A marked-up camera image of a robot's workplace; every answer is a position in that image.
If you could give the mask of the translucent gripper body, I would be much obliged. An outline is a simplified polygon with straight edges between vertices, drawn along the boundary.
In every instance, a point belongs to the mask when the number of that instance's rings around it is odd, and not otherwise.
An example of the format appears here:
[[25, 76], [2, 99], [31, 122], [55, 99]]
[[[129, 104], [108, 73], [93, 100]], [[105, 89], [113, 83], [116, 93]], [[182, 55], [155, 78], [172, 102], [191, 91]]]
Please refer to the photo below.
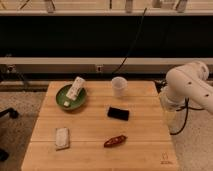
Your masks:
[[176, 110], [182, 105], [182, 101], [169, 98], [165, 91], [159, 93], [159, 99], [163, 108], [165, 123], [168, 127], [171, 127], [176, 116]]

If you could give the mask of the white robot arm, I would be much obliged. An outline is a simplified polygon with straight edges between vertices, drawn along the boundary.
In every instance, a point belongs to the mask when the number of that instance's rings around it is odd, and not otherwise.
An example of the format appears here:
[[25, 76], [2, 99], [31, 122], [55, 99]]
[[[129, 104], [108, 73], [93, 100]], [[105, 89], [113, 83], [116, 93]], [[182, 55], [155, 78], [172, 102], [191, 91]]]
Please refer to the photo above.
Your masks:
[[189, 100], [192, 100], [213, 114], [213, 87], [206, 82], [208, 77], [209, 69], [201, 61], [170, 69], [166, 86], [159, 93], [163, 108], [168, 112], [183, 109], [189, 112]]

